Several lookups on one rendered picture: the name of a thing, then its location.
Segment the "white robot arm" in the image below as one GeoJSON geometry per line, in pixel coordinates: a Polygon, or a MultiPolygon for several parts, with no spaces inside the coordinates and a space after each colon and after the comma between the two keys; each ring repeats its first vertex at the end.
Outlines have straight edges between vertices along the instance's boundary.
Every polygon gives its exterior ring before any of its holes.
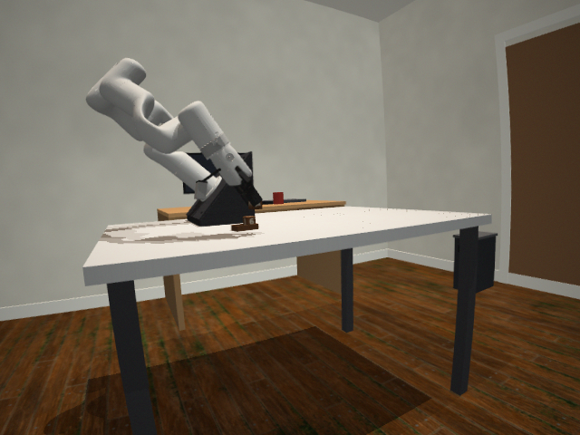
{"type": "Polygon", "coordinates": [[[139,86],[145,78],[146,71],[138,62],[124,58],[91,88],[86,102],[115,120],[132,138],[144,141],[147,157],[195,190],[194,199],[205,201],[222,180],[214,177],[221,169],[210,174],[188,154],[176,150],[193,140],[208,158],[229,140],[201,101],[192,102],[173,119],[139,86]]]}

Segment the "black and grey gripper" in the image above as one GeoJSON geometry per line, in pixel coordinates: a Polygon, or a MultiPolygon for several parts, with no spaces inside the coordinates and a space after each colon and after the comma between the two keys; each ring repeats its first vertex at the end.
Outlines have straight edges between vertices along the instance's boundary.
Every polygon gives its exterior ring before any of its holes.
{"type": "Polygon", "coordinates": [[[229,186],[235,187],[247,205],[249,201],[252,206],[255,207],[263,199],[253,186],[252,180],[249,178],[252,176],[252,171],[229,144],[230,142],[206,159],[209,160],[209,158],[212,157],[210,158],[211,161],[217,169],[221,169],[219,173],[225,182],[229,186]],[[227,157],[229,159],[227,159],[227,157]]]}

